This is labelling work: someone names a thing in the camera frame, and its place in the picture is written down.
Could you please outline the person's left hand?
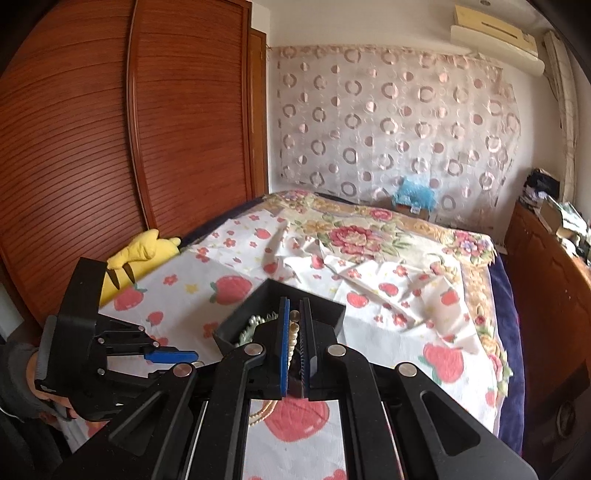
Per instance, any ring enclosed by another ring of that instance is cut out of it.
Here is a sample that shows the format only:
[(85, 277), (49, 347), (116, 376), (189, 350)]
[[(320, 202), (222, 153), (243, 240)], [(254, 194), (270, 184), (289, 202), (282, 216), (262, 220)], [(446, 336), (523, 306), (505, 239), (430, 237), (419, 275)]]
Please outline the person's left hand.
[(42, 390), (38, 390), (35, 384), (36, 380), (36, 371), (37, 371), (37, 361), (38, 361), (38, 353), (35, 352), (30, 359), (28, 360), (27, 367), (26, 367), (26, 381), (29, 389), (31, 390), (32, 394), (39, 400), (44, 402), (53, 402), (54, 404), (60, 405), (64, 408), (70, 408), (71, 404), (69, 400), (65, 397), (60, 397), (53, 395), (51, 393), (47, 393)]

